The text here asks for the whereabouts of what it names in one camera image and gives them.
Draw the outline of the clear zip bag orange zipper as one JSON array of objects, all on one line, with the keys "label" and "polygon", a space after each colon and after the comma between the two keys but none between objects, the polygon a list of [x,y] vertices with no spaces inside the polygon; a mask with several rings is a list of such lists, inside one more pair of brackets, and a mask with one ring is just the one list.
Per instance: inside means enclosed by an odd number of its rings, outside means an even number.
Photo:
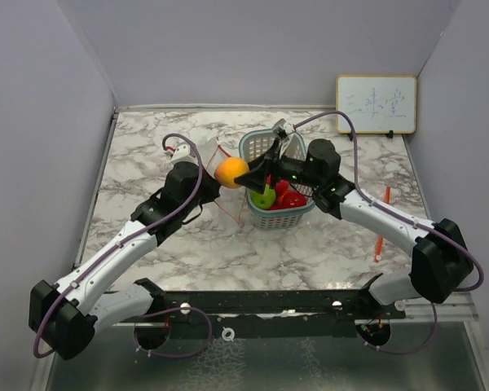
[{"label": "clear zip bag orange zipper", "polygon": [[[220,163],[233,157],[227,152],[218,141],[217,137],[203,138],[197,144],[205,170],[214,178],[215,171]],[[241,217],[246,204],[245,189],[229,189],[224,186],[220,188],[220,196],[214,201],[214,207],[217,208],[214,215],[218,215],[223,222],[240,226]]]}]

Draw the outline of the yellow orange toy peach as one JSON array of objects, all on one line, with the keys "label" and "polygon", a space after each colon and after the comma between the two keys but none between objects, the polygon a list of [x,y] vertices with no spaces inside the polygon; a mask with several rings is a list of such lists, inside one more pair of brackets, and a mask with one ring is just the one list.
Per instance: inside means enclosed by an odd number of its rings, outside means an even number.
[{"label": "yellow orange toy peach", "polygon": [[249,172],[248,163],[239,157],[228,157],[222,161],[214,171],[214,177],[218,183],[228,189],[239,188],[235,182],[239,176]]}]

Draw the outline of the green toy apple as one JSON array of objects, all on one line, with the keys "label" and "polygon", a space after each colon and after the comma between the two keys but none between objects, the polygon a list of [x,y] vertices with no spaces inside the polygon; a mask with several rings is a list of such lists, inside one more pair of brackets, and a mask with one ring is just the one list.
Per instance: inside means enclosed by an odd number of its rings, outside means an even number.
[{"label": "green toy apple", "polygon": [[250,191],[250,199],[252,204],[261,210],[269,209],[276,201],[275,190],[266,187],[264,192]]}]

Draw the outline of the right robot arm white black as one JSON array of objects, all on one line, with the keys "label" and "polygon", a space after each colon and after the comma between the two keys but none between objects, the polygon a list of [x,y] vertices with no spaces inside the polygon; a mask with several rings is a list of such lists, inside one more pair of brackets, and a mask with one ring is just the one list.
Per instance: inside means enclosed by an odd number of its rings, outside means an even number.
[{"label": "right robot arm white black", "polygon": [[337,219],[358,224],[402,249],[410,258],[408,271],[381,274],[363,286],[359,312],[375,319],[387,306],[401,300],[424,298],[443,303],[474,269],[460,229],[453,221],[413,217],[362,192],[339,173],[341,157],[323,138],[310,142],[303,160],[287,157],[276,139],[249,162],[249,172],[238,185],[261,192],[267,184],[286,180],[309,187],[317,208]]}]

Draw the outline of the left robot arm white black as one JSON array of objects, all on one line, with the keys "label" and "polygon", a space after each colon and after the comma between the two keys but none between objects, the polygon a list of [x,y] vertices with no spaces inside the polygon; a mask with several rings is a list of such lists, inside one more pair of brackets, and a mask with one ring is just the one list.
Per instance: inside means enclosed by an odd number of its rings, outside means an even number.
[{"label": "left robot arm white black", "polygon": [[115,237],[89,261],[55,283],[37,283],[29,298],[29,327],[36,333],[33,353],[43,358],[41,342],[52,353],[75,358],[94,336],[112,325],[141,316],[151,322],[163,314],[156,287],[134,283],[109,294],[108,288],[136,261],[178,231],[188,215],[219,197],[220,185],[201,166],[181,161],[164,186],[139,204]]}]

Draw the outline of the blue white plastic basket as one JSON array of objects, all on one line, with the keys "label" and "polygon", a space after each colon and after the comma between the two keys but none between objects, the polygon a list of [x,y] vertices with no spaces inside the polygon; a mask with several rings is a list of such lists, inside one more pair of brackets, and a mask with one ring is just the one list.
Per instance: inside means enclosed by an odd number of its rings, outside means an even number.
[{"label": "blue white plastic basket", "polygon": [[[240,139],[240,157],[251,161],[266,152],[274,140],[275,134],[269,129],[253,130]],[[306,144],[300,134],[295,134],[291,138],[284,155],[298,160],[306,159]],[[252,224],[264,231],[288,229],[298,225],[302,217],[315,207],[315,202],[311,199],[310,187],[294,184],[294,189],[306,197],[306,204],[297,208],[274,210],[258,208],[252,201],[250,191],[247,190],[245,199],[252,214]]]}]

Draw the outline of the red toy pepper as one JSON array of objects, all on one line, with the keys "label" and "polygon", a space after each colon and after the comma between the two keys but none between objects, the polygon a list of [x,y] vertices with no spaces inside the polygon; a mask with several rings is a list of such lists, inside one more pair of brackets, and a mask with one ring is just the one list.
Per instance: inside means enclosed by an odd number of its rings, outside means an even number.
[{"label": "red toy pepper", "polygon": [[275,201],[268,210],[279,209],[294,209],[306,206],[307,198],[300,192],[292,189],[290,183],[286,180],[281,180],[274,187]]}]

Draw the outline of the black mounting rail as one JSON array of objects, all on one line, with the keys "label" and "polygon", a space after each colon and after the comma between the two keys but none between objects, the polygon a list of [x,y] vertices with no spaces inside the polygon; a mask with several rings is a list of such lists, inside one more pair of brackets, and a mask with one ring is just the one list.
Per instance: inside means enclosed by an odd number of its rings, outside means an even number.
[{"label": "black mounting rail", "polygon": [[178,340],[303,336],[353,337],[358,321],[404,319],[403,310],[381,306],[364,289],[274,291],[165,291],[150,279],[136,284],[153,302],[149,318],[134,317],[137,336]]}]

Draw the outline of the small whiteboard wooden frame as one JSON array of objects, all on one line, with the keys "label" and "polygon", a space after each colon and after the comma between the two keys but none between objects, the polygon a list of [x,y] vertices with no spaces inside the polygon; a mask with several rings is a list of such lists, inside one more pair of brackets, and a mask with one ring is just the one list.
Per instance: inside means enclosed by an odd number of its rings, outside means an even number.
[{"label": "small whiteboard wooden frame", "polygon": [[357,134],[412,134],[416,130],[417,79],[412,75],[341,75],[336,109],[344,112],[337,131]]}]

